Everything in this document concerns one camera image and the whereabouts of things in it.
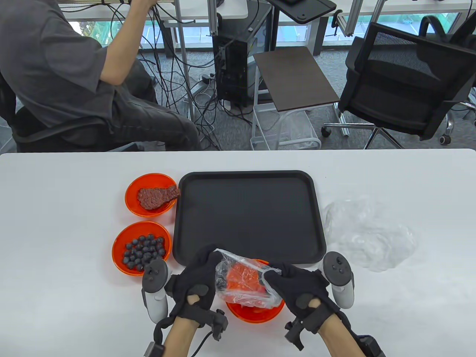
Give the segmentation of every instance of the gray t-shirt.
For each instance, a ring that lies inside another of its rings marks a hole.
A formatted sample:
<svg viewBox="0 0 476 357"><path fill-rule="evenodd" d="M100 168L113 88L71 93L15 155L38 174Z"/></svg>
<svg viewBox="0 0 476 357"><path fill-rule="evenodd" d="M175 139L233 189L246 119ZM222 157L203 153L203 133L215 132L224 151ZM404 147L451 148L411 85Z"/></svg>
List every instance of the gray t-shirt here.
<svg viewBox="0 0 476 357"><path fill-rule="evenodd" d="M56 0L0 0L0 34L2 75L47 127L111 117L114 87L99 79L107 48L76 33Z"/></svg>

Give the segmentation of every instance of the chair wheel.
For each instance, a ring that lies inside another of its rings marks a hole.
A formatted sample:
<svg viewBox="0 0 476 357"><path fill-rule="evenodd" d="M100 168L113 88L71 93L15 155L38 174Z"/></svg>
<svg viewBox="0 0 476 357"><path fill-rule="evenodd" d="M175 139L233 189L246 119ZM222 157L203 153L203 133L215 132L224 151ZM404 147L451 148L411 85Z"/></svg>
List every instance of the chair wheel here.
<svg viewBox="0 0 476 357"><path fill-rule="evenodd" d="M326 127L321 128L321 134L323 137L328 138L332 131Z"/></svg>
<svg viewBox="0 0 476 357"><path fill-rule="evenodd" d="M448 145L450 142L451 142L451 138L448 135L443 134L442 136L440 136L441 145Z"/></svg>

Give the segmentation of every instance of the forearm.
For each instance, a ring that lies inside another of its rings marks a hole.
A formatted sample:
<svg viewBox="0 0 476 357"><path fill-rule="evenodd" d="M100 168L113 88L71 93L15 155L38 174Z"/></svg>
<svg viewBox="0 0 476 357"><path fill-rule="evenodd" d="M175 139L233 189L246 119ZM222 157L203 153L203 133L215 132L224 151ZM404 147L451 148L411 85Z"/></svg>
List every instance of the forearm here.
<svg viewBox="0 0 476 357"><path fill-rule="evenodd" d="M332 357L365 357L337 315L329 317L319 330Z"/></svg>
<svg viewBox="0 0 476 357"><path fill-rule="evenodd" d="M101 80L120 85L126 79L136 59L144 31L149 5L146 1L133 1L122 28L108 46Z"/></svg>
<svg viewBox="0 0 476 357"><path fill-rule="evenodd" d="M187 357L197 328L198 322L176 317L172 329L165 339L163 357Z"/></svg>

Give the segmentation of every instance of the dark wooden top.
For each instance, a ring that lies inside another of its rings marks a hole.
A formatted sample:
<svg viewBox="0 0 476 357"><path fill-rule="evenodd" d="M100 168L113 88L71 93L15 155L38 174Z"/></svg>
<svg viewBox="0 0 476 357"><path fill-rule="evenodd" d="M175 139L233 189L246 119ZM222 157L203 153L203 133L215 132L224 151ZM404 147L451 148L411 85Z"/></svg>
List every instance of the dark wooden top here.
<svg viewBox="0 0 476 357"><path fill-rule="evenodd" d="M254 57L278 111L339 101L307 47L288 47Z"/></svg>

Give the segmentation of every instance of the white desk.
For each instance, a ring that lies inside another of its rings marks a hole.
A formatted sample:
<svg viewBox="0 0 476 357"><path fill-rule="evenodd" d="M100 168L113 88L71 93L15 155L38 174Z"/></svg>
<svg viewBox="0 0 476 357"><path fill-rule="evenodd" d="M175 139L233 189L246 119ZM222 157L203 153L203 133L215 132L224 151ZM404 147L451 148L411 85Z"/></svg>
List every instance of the white desk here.
<svg viewBox="0 0 476 357"><path fill-rule="evenodd" d="M124 204L127 186L148 172L178 182L191 171L256 169L307 172L321 210L369 194L420 232L419 249L396 269L353 267L347 315L356 332L372 334L387 356L474 355L476 153L421 149L2 155L2 357L141 356L154 325L140 280L111 260L116 235L140 220ZM173 233L174 216L157 221ZM262 325L236 319L221 300L213 308L229 326L200 356L328 356L319 336L304 332L303 352L284 339L286 308ZM198 331L192 351L208 331Z"/></svg>
<svg viewBox="0 0 476 357"><path fill-rule="evenodd" d="M173 17L175 14L175 7L171 3L160 4ZM71 4L61 4L62 8L72 6ZM180 0L180 9L183 20L208 20L207 0ZM129 12L129 5L122 5L120 13L127 16ZM225 0L225 2L218 8L218 12L224 19L245 19L248 17L247 0ZM81 21L84 19L96 21L111 21L112 10L107 6L95 6L91 9L79 12L65 12L65 17L69 21ZM173 20L169 15L159 9L160 18L164 21Z"/></svg>
<svg viewBox="0 0 476 357"><path fill-rule="evenodd" d="M337 5L337 9L343 11L343 15L348 15L352 0L332 0ZM391 14L429 14L444 12L464 12L469 10L470 0L387 0L382 9L382 15ZM372 15L377 0L364 0L360 15Z"/></svg>

